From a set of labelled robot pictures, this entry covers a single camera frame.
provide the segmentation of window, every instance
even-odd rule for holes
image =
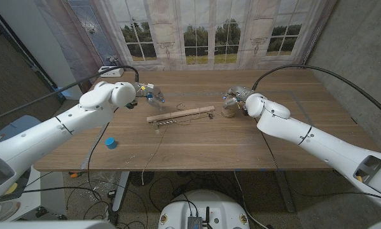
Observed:
[[[156,60],[155,47],[143,1],[110,0],[133,61]]]
[[[312,0],[282,0],[267,56],[291,55]]]
[[[86,31],[95,51],[99,54],[105,66],[118,66],[120,62],[116,58],[114,50],[108,43],[97,18],[90,6],[89,0],[69,0],[70,7]]]
[[[207,64],[209,55],[209,1],[181,1],[186,65]]]
[[[215,64],[235,64],[240,44],[246,0],[217,0]]]

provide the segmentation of grass field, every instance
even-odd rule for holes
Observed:
[[[142,57],[135,57],[135,56],[132,56],[132,60],[144,61],[144,59]],[[156,57],[145,57],[145,60],[157,60],[157,58]]]
[[[292,51],[281,51],[279,55],[291,55]],[[278,51],[267,52],[268,56],[278,55]]]
[[[235,64],[237,62],[237,54],[227,54],[227,59],[225,58],[225,54],[215,55],[214,56],[214,63],[215,64]],[[192,65],[192,64],[207,64],[208,63],[208,56],[199,56],[197,57],[197,63],[196,63],[196,56],[187,56],[186,57],[186,64]]]

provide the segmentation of electrical outlet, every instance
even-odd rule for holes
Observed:
[[[101,66],[99,69],[99,73],[109,69],[110,67],[114,67],[114,66]],[[121,77],[123,73],[124,73],[124,69],[122,68],[114,69],[107,73],[101,74],[101,77]]]

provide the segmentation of wooden stick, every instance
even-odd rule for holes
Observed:
[[[214,106],[189,109],[186,111],[177,111],[177,112],[173,112],[173,113],[150,116],[150,117],[146,118],[146,121],[148,121],[148,122],[160,121],[160,120],[165,120],[165,119],[169,119],[169,118],[177,118],[177,117],[182,117],[182,116],[186,116],[186,115],[194,115],[194,114],[199,114],[199,113],[204,113],[204,112],[209,112],[209,111],[214,111],[214,110],[216,110],[216,108]]]

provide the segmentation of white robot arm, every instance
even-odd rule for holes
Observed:
[[[100,82],[85,93],[68,111],[0,142],[0,195],[36,161],[72,136],[110,122],[114,106],[133,108],[137,97],[146,97],[152,106],[165,102],[158,87],[140,83]]]
[[[381,153],[351,145],[290,117],[288,108],[261,94],[246,99],[248,115],[264,133],[297,144],[336,169],[355,187],[381,197]],[[381,205],[381,198],[370,197]]]

